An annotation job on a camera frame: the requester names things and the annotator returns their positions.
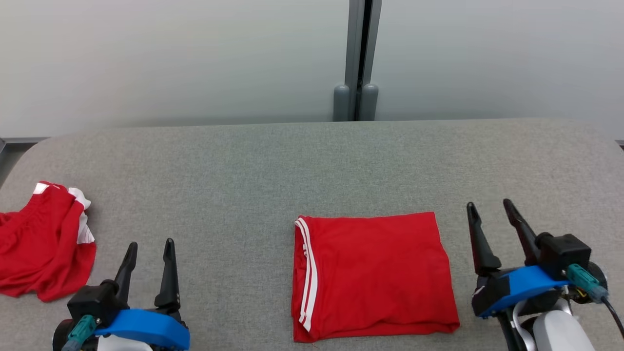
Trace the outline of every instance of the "white wall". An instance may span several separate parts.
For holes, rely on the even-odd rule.
[[[377,120],[566,117],[624,139],[621,0],[384,1]]]
[[[330,121],[347,0],[3,0],[0,137]]]

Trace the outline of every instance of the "blue bracket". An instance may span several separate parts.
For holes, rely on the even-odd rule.
[[[509,278],[509,295],[502,297],[478,317],[491,317],[495,311],[506,309],[520,301],[538,296],[550,289],[571,284],[569,280],[554,280],[550,278],[536,265],[518,268],[502,277]]]
[[[95,336],[108,334],[172,350],[191,347],[188,329],[168,315],[148,310],[121,310],[108,328],[95,330]]]

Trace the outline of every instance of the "gray fabric surface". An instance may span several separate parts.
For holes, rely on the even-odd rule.
[[[574,233],[593,248],[624,314],[624,154],[569,121],[359,122],[169,127],[46,140],[0,189],[19,210],[39,180],[82,189],[97,257],[89,280],[113,278],[139,243],[130,305],[149,308],[173,237],[192,350],[313,350],[294,344],[293,221],[434,211],[451,260],[462,327],[452,335],[325,340],[320,350],[505,350],[496,320],[473,316],[476,276],[466,203],[474,201],[505,267],[522,265],[502,199],[537,231]],[[0,296],[0,350],[47,350],[66,299]],[[597,350],[624,341],[606,308],[574,306]]]

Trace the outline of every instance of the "folded red cloth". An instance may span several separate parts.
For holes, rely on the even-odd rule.
[[[95,239],[82,191],[39,182],[19,212],[0,213],[0,294],[30,291],[44,302],[86,284],[95,260]]]
[[[295,222],[293,337],[452,333],[459,317],[433,212]]]

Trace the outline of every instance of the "gray cylindrical hinge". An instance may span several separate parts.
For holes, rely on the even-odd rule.
[[[334,88],[334,122],[349,121],[349,87],[342,85]]]
[[[366,84],[362,87],[362,95],[359,104],[359,121],[374,121],[377,109],[377,96],[379,88],[375,84]]]

